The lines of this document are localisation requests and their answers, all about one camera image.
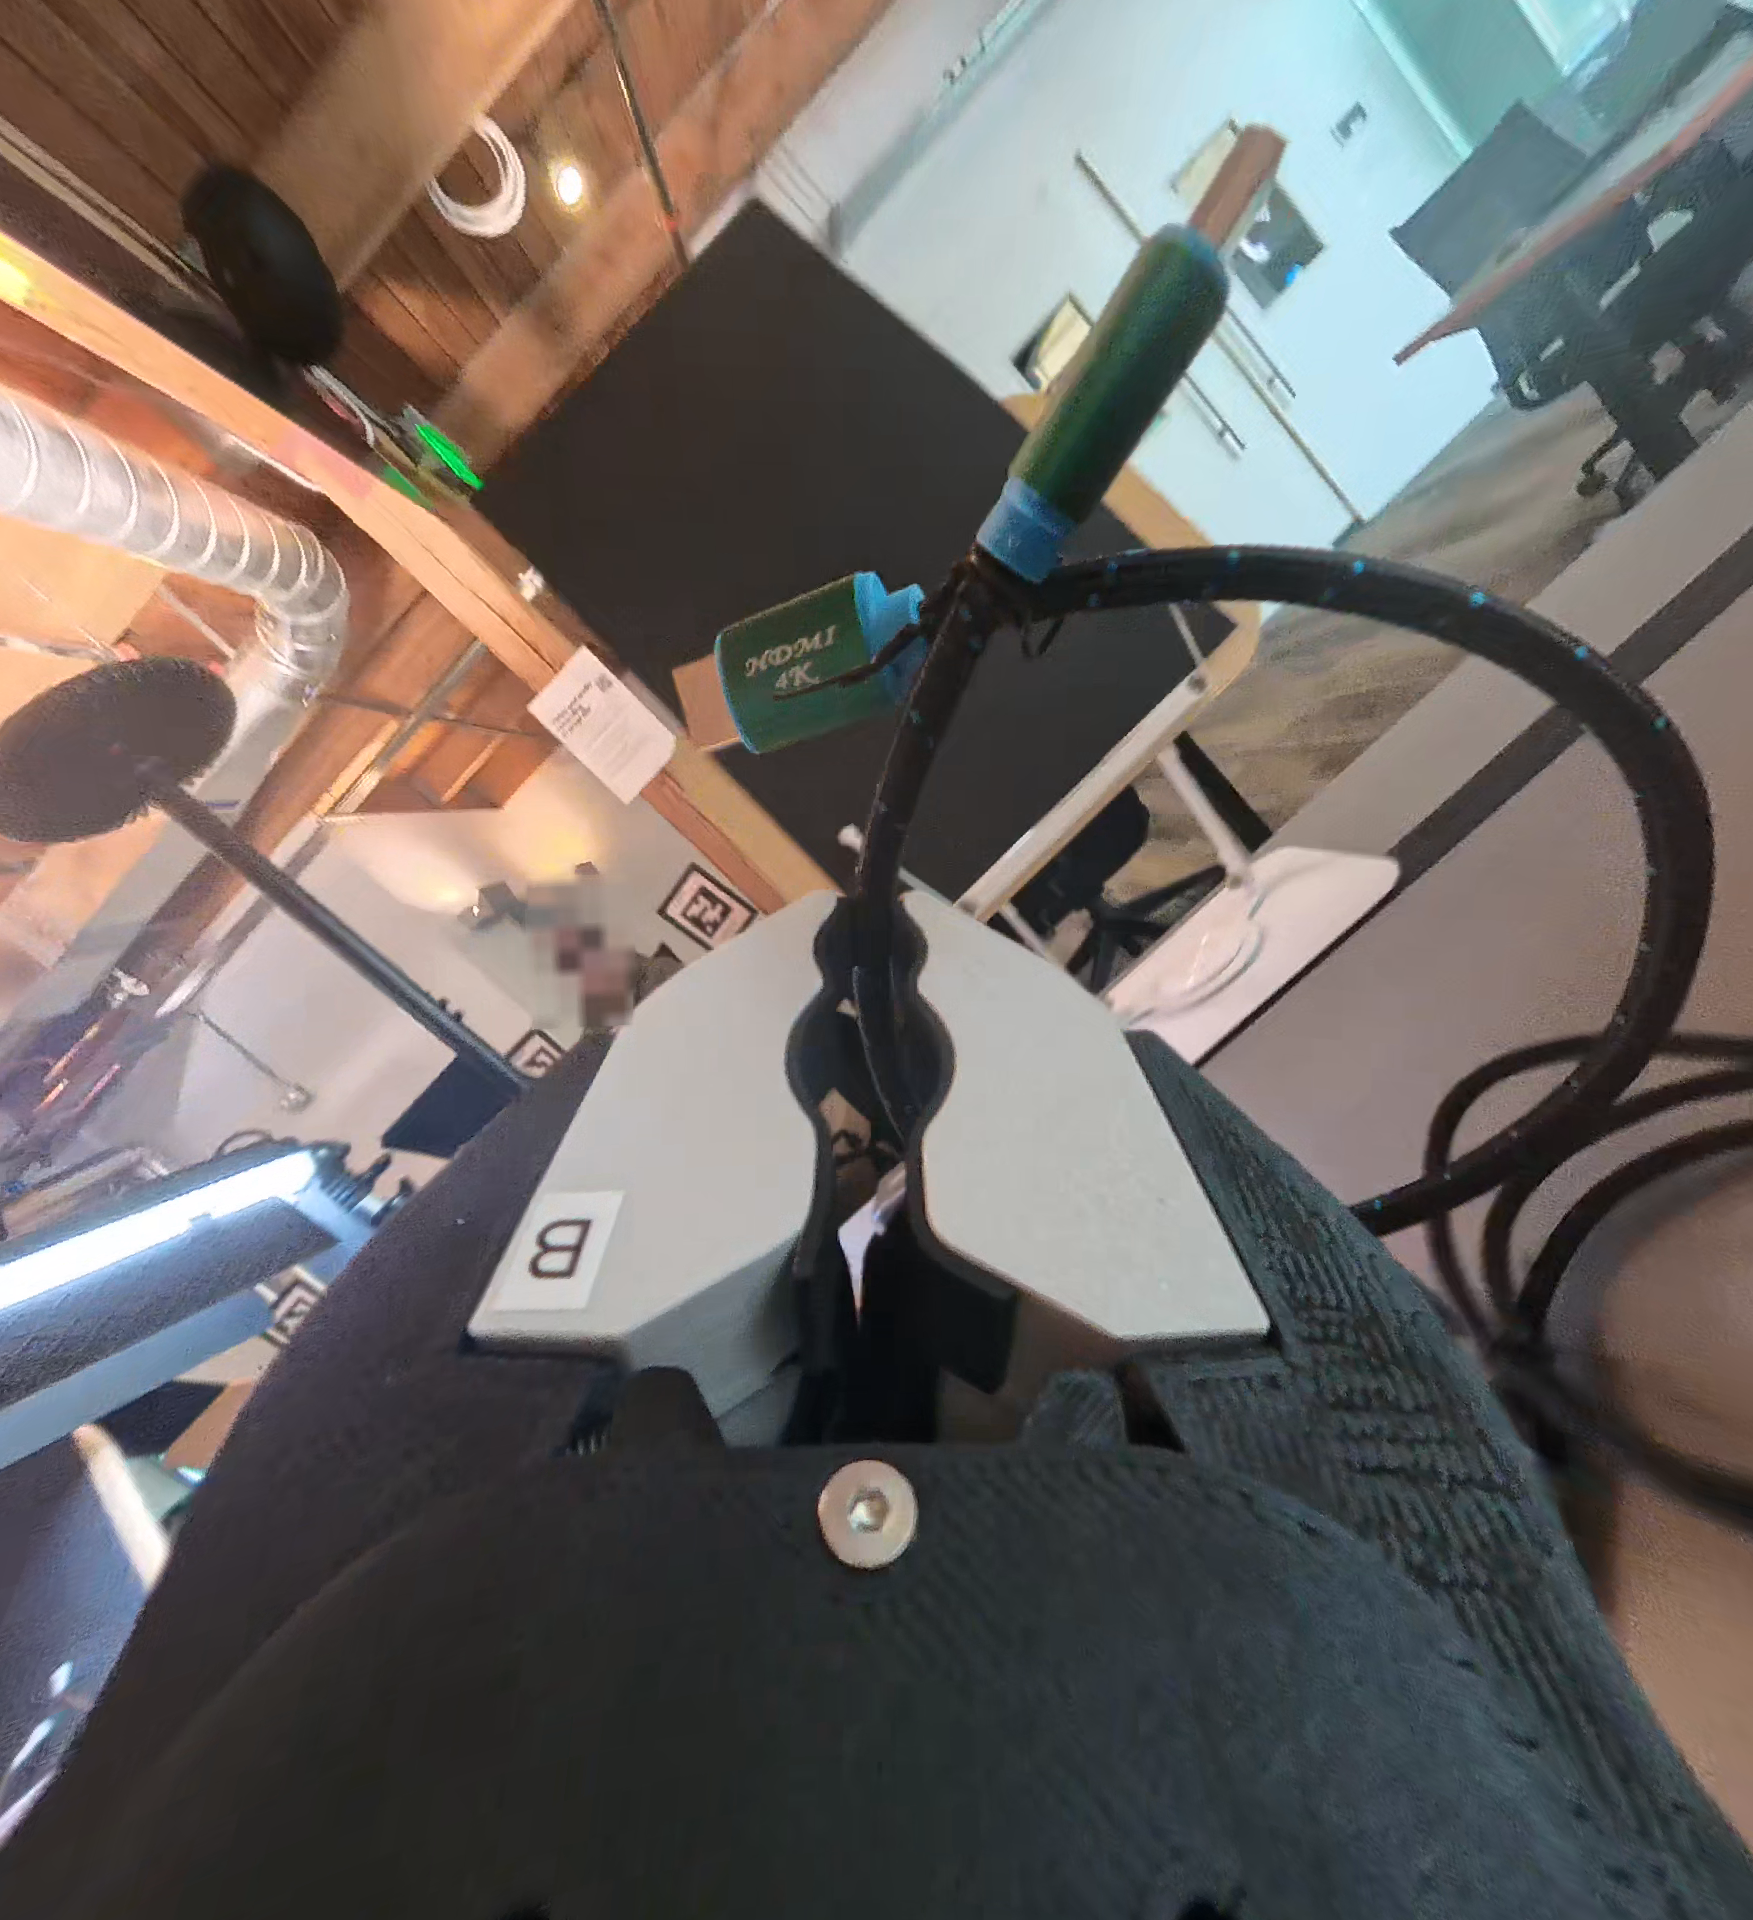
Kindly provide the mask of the black round ceiling speaker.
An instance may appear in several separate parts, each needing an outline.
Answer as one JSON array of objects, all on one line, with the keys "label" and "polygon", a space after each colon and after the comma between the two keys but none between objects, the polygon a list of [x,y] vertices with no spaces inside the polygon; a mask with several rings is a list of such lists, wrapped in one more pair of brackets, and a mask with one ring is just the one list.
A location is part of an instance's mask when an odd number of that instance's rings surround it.
[{"label": "black round ceiling speaker", "polygon": [[298,369],[334,354],[345,333],[339,285],[310,230],[264,179],[209,163],[180,211],[208,283],[252,348]]}]

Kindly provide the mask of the black floor lamp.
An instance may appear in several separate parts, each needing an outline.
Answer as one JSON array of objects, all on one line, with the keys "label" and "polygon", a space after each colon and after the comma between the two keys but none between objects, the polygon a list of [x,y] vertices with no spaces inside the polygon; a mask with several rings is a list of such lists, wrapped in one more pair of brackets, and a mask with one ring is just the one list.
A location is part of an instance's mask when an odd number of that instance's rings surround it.
[{"label": "black floor lamp", "polygon": [[0,724],[0,835],[67,845],[163,813],[503,1096],[526,1089],[521,1069],[192,792],[231,746],[235,722],[235,693],[192,659],[114,661],[64,680]]}]

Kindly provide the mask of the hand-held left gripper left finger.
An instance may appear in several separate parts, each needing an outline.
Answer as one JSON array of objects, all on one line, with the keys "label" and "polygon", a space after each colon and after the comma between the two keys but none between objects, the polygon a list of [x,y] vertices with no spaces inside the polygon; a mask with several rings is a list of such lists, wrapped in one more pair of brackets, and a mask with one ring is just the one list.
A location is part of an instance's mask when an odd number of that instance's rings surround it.
[{"label": "hand-held left gripper left finger", "polygon": [[476,1348],[676,1370],[717,1418],[795,1361],[833,1198],[795,1044],[838,906],[757,919],[630,1015],[467,1319]]}]

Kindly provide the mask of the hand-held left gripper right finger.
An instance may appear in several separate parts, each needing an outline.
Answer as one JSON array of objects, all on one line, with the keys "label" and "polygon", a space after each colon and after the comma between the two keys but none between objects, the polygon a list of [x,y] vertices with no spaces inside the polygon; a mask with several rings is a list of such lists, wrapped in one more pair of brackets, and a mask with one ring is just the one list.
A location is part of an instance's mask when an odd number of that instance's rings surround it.
[{"label": "hand-held left gripper right finger", "polygon": [[900,906],[950,1053],[912,1146],[929,1247],[1120,1350],[1263,1342],[1271,1312],[1117,1016],[958,908]]}]

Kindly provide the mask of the black and white tag sign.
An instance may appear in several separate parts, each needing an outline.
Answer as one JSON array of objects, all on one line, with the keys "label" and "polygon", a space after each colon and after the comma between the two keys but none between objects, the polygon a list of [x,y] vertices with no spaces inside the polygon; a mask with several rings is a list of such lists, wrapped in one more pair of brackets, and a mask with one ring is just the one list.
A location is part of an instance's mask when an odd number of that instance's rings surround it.
[{"label": "black and white tag sign", "polygon": [[697,861],[690,861],[658,908],[674,933],[699,949],[723,948],[759,919],[759,909]]}]

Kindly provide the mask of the wooden desk with black legs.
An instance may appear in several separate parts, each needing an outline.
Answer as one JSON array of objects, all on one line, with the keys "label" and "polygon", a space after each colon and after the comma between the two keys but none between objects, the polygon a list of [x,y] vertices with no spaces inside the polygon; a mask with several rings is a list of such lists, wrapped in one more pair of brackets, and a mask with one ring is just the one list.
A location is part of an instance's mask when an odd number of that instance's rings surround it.
[{"label": "wooden desk with black legs", "polygon": [[1610,424],[1579,471],[1584,496],[1632,504],[1699,448],[1683,407],[1701,394],[1726,401],[1753,372],[1753,317],[1735,297],[1753,266],[1753,13],[1710,13],[1704,43],[1661,73],[1643,112],[1587,152],[1548,213],[1394,352],[1404,367],[1463,334],[1482,345],[1482,310],[1541,276],[1558,324],[1541,374],[1561,394],[1534,412],[1587,391]]}]

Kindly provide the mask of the white paper notice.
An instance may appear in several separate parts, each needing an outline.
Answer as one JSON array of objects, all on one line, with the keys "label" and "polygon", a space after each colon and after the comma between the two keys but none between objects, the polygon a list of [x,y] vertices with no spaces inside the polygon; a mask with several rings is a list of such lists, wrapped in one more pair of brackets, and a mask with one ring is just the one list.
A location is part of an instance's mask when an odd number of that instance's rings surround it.
[{"label": "white paper notice", "polygon": [[677,733],[586,646],[528,700],[528,714],[621,804],[672,767]]}]

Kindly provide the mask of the green exit sign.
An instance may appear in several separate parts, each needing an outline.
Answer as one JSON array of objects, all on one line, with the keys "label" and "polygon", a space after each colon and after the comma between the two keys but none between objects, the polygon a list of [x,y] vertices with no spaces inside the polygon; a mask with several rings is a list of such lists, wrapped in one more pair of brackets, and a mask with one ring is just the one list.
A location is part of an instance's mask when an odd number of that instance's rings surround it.
[{"label": "green exit sign", "polygon": [[433,481],[463,496],[481,493],[483,479],[467,452],[414,406],[406,406],[396,417],[396,439],[414,465]]}]

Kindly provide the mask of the white door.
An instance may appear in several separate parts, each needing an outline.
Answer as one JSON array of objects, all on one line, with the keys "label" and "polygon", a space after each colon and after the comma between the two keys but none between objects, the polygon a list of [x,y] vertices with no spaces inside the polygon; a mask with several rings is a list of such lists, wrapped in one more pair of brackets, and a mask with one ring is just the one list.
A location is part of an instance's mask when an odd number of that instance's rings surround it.
[{"label": "white door", "polygon": [[1281,533],[1310,522],[1341,536],[1368,518],[1328,441],[1345,356],[1317,341],[1312,276],[1326,239],[1281,179],[1282,159],[1273,129],[1226,119],[1165,185],[1181,219],[1225,215],[1214,248],[1229,300],[1179,394]]}]

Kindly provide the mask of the black board with wooden frame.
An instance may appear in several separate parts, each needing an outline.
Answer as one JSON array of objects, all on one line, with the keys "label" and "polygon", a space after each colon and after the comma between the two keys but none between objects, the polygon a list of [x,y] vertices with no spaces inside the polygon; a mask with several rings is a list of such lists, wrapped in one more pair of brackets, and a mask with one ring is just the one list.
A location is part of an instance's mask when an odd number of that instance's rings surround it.
[{"label": "black board with wooden frame", "polygon": [[[871,570],[935,589],[1025,439],[1014,417],[777,213],[745,201],[490,473],[485,510],[654,693],[743,615]],[[988,648],[904,866],[951,900],[1175,693],[1170,611]]]}]

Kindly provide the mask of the silver air duct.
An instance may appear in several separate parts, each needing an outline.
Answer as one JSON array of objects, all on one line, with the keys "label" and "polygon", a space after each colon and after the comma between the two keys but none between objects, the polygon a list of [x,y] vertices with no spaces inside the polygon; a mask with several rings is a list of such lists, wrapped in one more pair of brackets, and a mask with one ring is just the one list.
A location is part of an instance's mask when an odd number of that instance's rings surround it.
[{"label": "silver air duct", "polygon": [[0,389],[0,516],[228,589],[255,634],[228,675],[234,739],[197,789],[231,809],[260,786],[351,631],[351,589],[303,524]]}]

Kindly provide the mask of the LED light panel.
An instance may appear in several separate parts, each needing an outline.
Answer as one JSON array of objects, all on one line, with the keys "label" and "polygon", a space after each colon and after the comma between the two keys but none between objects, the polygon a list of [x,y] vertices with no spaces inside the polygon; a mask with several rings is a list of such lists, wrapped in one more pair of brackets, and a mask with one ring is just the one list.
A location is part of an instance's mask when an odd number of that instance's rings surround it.
[{"label": "LED light panel", "polygon": [[295,1329],[396,1204],[387,1170],[267,1139],[0,1245],[0,1473]]}]

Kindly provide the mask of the white board stand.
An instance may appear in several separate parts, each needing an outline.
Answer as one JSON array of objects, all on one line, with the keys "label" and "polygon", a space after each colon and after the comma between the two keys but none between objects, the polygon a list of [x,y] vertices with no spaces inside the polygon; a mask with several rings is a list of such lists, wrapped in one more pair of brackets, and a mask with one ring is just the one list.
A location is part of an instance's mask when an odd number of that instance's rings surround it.
[{"label": "white board stand", "polygon": [[1188,724],[1255,655],[1259,609],[1225,607],[1229,631],[1203,651],[1190,611],[1172,607],[1190,670],[1054,806],[1025,831],[958,906],[1003,921],[1025,945],[1060,964],[1054,938],[1041,945],[1013,897],[1122,789],[1155,770],[1203,831],[1208,868],[1132,902],[1161,923],[1159,938],[1117,965],[1102,1004],[1128,1028],[1164,1038],[1197,1064],[1332,944],[1379,908],[1398,884],[1385,855],[1277,847],[1248,806],[1193,746]]}]

